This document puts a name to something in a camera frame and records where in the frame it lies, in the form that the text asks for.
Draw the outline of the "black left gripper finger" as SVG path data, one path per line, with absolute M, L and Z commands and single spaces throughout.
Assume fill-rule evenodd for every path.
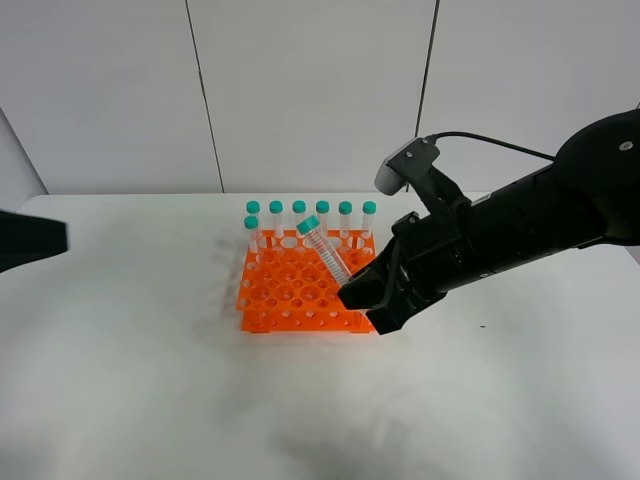
M 58 220 L 0 212 L 0 272 L 68 251 L 67 224 Z

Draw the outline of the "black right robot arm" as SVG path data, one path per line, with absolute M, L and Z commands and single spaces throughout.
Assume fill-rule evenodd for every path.
M 438 156 L 429 135 L 383 161 L 376 188 L 394 195 L 412 187 L 427 215 L 397 220 L 387 246 L 338 291 L 381 334 L 484 278 L 568 249 L 639 242 L 637 110 L 581 129 L 544 168 L 482 200 L 438 170 Z

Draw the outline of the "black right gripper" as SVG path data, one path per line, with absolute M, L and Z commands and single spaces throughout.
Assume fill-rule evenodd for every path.
M 380 334 L 400 330 L 448 292 L 495 274 L 494 202 L 428 203 L 393 225 L 388 247 L 338 291 L 348 310 L 367 310 Z

